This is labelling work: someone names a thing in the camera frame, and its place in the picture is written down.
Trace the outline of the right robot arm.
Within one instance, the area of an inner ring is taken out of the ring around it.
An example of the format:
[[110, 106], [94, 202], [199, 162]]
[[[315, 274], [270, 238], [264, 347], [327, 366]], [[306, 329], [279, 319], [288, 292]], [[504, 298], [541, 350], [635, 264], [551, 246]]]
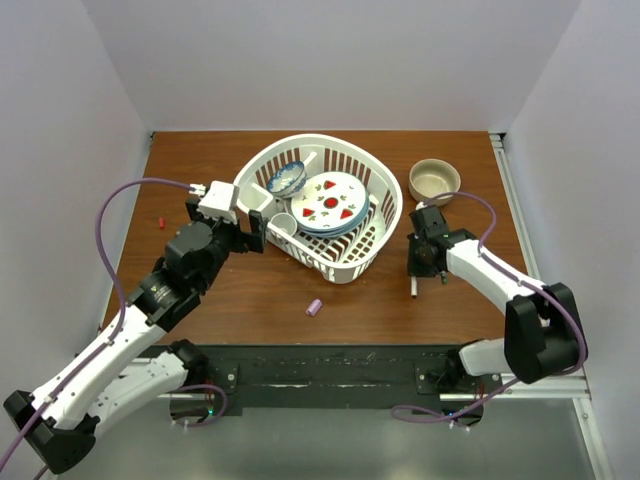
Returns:
[[546, 285], [518, 271], [484, 247], [466, 229], [449, 228], [440, 209], [423, 206], [409, 218], [408, 275], [412, 279], [451, 274], [466, 281], [501, 314], [504, 334], [459, 348], [445, 369], [448, 386], [469, 392], [481, 375], [511, 373], [532, 384], [573, 373], [588, 358], [575, 297], [562, 283]]

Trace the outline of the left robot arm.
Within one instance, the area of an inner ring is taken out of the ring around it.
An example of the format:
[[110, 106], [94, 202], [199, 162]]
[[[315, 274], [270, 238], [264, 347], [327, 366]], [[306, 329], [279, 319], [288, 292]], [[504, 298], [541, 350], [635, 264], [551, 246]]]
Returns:
[[61, 372], [34, 391], [16, 390], [3, 407], [46, 469], [59, 475], [80, 463], [98, 438], [151, 399], [205, 387], [206, 356], [177, 341], [134, 375], [139, 354], [195, 310], [232, 253], [261, 253], [267, 221], [248, 213], [242, 231], [235, 211], [187, 203], [190, 220], [166, 244], [152, 271], [124, 301], [108, 327]]

